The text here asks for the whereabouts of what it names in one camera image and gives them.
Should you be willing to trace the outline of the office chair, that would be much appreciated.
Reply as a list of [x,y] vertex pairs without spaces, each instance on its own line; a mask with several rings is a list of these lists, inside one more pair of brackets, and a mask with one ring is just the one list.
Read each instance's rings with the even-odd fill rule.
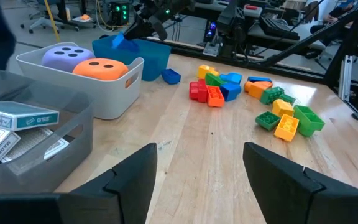
[[59,4],[62,3],[62,0],[34,0],[34,1],[37,3],[37,10],[40,17],[28,28],[30,34],[34,33],[33,29],[36,27],[42,27],[43,29],[45,29],[46,27],[53,28],[52,16],[50,16],[47,11],[45,1],[48,3],[49,7],[51,7],[52,5],[58,6]]

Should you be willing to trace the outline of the large bright green toy brick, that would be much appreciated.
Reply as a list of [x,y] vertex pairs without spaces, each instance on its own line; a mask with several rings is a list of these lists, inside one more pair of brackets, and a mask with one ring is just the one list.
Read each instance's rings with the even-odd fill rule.
[[315,131],[321,131],[325,122],[308,106],[295,105],[294,117],[299,120],[298,132],[310,137]]

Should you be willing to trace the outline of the red-orange toy brick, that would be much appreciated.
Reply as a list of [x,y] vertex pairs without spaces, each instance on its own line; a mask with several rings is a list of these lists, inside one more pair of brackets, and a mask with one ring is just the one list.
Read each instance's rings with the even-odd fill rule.
[[207,104],[211,107],[222,108],[224,105],[224,97],[221,93],[221,90],[218,86],[207,86],[208,97]]

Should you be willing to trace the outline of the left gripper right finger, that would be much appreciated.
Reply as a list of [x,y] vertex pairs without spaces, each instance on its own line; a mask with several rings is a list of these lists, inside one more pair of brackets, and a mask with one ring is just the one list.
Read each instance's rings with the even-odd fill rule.
[[336,182],[253,142],[245,142],[243,162],[267,224],[344,224],[340,207],[317,199]]

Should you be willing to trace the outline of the light grey plastic bin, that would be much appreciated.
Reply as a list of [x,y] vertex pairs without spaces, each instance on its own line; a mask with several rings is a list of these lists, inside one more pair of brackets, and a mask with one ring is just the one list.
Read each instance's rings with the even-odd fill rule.
[[116,119],[120,117],[140,95],[140,83],[144,59],[138,57],[128,65],[129,71],[118,80],[104,81],[75,75],[41,64],[42,57],[54,47],[76,48],[73,42],[61,42],[16,56],[23,76],[71,88],[88,94],[93,99],[94,117]]

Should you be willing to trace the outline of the dark green toy brick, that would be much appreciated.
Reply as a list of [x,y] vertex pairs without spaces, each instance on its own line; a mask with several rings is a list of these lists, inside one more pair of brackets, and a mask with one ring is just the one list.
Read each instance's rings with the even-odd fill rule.
[[255,118],[255,122],[268,131],[272,131],[279,124],[281,117],[266,111]]

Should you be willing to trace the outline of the purple foam die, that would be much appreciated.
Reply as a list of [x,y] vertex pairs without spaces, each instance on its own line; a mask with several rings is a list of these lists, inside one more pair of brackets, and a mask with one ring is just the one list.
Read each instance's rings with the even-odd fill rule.
[[78,46],[58,46],[47,50],[42,57],[44,67],[72,72],[84,60],[95,58],[92,51]]

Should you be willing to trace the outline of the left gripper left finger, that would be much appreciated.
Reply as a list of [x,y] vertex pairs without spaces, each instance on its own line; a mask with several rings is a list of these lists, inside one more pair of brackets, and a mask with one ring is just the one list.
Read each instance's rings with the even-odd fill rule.
[[59,200],[58,224],[145,224],[155,187],[157,145],[149,143]]

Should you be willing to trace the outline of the orange foam die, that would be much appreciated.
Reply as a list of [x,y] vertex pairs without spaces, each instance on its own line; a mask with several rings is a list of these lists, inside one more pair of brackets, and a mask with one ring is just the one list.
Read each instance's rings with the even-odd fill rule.
[[80,62],[74,68],[73,73],[98,80],[117,80],[128,71],[128,67],[120,61],[92,58]]

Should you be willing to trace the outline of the long yellow-orange toy brick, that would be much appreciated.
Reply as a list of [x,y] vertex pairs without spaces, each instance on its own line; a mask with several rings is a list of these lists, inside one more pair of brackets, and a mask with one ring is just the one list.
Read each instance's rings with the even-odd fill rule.
[[299,120],[297,118],[284,114],[275,129],[274,136],[284,141],[291,142],[295,137],[298,124]]

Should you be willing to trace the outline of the red toy brick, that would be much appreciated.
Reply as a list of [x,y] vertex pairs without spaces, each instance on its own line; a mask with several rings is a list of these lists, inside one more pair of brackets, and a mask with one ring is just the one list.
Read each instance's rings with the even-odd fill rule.
[[189,98],[196,100],[200,103],[207,102],[208,90],[204,79],[198,79],[197,81],[190,82],[189,85]]

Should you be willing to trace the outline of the blue plastic bin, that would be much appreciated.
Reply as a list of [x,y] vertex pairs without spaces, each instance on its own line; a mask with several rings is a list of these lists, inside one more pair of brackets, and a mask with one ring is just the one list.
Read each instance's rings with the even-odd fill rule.
[[118,60],[126,65],[132,63],[136,58],[143,58],[142,79],[145,81],[154,81],[160,76],[162,70],[166,69],[171,52],[170,46],[148,40],[134,39],[133,41],[139,46],[139,51],[130,52],[112,48],[112,40],[115,36],[103,37],[92,42],[96,57]]

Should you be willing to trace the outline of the small dark blue toy brick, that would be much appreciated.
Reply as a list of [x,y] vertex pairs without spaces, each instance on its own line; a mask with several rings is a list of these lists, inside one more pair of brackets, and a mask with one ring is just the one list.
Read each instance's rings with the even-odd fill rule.
[[181,75],[171,68],[162,70],[162,78],[169,85],[174,85],[181,81]]

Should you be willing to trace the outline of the dark grey plastic bin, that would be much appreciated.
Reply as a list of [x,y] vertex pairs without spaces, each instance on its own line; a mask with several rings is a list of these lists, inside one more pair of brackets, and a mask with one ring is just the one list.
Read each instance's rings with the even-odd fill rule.
[[53,133],[24,155],[0,164],[0,194],[53,192],[93,147],[93,103],[88,95],[0,70],[0,101],[60,113]]

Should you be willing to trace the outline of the computer tower blue lights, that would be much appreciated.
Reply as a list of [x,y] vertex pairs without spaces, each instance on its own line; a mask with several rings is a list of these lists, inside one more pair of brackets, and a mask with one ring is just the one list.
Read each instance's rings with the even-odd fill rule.
[[206,27],[204,29],[204,42],[211,42],[214,39],[214,36],[216,35],[217,27],[216,22],[207,20]]

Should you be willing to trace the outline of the small green toy brick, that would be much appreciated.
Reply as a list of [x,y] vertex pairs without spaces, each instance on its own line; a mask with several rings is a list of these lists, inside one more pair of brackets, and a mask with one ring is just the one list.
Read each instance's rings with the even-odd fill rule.
[[290,103],[291,105],[294,105],[294,103],[295,103],[295,101],[296,101],[296,99],[295,99],[294,97],[292,97],[292,96],[290,96],[290,95],[287,95],[287,94],[284,94],[284,93],[281,94],[281,95],[279,96],[279,98],[280,98],[281,100],[287,102],[287,103]]

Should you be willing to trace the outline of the orange toy brick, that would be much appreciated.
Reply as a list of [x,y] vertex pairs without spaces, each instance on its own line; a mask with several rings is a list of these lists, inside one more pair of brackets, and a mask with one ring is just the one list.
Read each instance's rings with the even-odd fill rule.
[[260,97],[262,96],[262,93],[264,92],[264,90],[273,87],[273,83],[272,82],[267,82],[267,81],[259,81],[259,82],[250,82],[247,81],[244,84],[244,91],[256,98],[256,99],[260,99]]

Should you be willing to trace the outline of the yellow toy brick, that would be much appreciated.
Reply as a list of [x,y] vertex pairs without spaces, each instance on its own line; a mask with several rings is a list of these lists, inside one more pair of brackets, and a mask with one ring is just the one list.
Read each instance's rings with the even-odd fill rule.
[[283,99],[279,98],[273,102],[272,113],[279,117],[282,117],[284,114],[293,116],[294,112],[295,111],[292,105],[289,102],[284,101]]
[[208,65],[200,65],[197,69],[196,77],[199,79],[205,79],[207,73],[210,73],[214,76],[219,75],[219,72],[216,71],[214,67]]

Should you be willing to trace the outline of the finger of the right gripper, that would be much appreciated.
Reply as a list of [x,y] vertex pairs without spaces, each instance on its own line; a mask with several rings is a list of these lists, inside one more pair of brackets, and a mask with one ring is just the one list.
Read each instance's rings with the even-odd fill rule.
[[159,39],[161,41],[166,40],[167,39],[167,32],[166,32],[161,20],[156,18],[156,17],[150,17],[150,23],[151,23],[152,28],[154,29],[154,31],[157,33]]
[[139,39],[151,36],[154,33],[154,28],[151,23],[137,18],[125,31],[124,38],[127,40]]

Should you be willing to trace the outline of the light blue toy brick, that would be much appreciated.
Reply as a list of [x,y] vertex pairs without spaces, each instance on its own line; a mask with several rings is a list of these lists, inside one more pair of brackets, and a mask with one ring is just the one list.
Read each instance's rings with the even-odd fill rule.
[[227,83],[232,83],[236,85],[240,85],[242,81],[242,75],[239,73],[228,73],[228,74],[220,74],[220,79]]

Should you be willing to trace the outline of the computer tower green lights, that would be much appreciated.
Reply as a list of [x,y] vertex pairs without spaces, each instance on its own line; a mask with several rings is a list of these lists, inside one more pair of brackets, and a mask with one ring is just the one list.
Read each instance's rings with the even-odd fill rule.
[[127,1],[113,1],[109,3],[110,26],[123,26],[129,22],[129,3]]

